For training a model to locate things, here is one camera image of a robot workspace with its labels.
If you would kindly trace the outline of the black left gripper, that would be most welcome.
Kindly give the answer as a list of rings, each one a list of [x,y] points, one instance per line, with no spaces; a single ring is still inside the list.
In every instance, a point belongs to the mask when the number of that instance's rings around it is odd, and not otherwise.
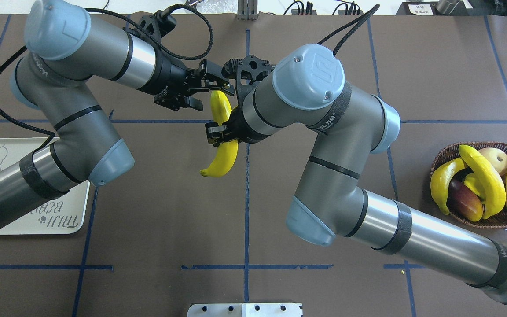
[[[196,69],[172,64],[164,88],[153,94],[154,103],[173,111],[181,108],[203,111],[203,102],[192,97],[196,93],[219,91],[235,96],[235,88],[223,77],[222,70],[207,59],[201,60]]]

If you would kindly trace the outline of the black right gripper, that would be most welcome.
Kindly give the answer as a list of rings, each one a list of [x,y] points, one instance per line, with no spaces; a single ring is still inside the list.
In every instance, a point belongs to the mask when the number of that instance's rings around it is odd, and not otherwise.
[[[241,106],[236,106],[223,124],[208,122],[205,124],[207,142],[218,147],[233,140],[247,143],[247,122]]]

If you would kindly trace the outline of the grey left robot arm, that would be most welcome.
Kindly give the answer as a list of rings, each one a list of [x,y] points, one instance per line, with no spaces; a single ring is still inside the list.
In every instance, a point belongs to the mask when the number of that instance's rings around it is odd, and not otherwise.
[[[184,64],[189,56],[161,44],[176,25],[171,13],[183,8],[196,12],[175,4],[135,22],[63,0],[34,2],[26,20],[25,46],[0,67],[0,75],[20,58],[11,90],[17,100],[42,111],[53,130],[38,129],[48,135],[42,146],[0,171],[0,229],[79,183],[105,185],[133,167],[125,141],[86,85],[91,77],[149,94],[155,104],[175,111],[201,111],[202,102],[193,98],[198,92],[234,95],[221,67],[210,67],[205,60],[206,53],[192,57],[201,61],[193,70]],[[1,108],[0,115],[36,130]]]

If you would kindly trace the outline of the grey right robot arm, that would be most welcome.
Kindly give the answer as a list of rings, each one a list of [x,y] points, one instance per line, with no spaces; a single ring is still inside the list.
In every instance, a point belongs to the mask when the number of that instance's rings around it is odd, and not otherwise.
[[[368,188],[369,160],[401,128],[398,112],[347,79],[332,49],[305,44],[273,64],[231,59],[215,76],[238,106],[208,124],[209,143],[255,144],[293,124],[316,133],[288,208],[286,225],[321,247],[355,240],[453,277],[507,305],[507,242],[468,231]]]

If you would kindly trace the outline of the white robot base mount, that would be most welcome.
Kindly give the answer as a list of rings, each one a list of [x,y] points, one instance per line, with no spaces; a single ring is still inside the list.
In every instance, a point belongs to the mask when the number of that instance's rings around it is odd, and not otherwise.
[[[303,317],[301,303],[205,303],[193,304],[187,317]]]

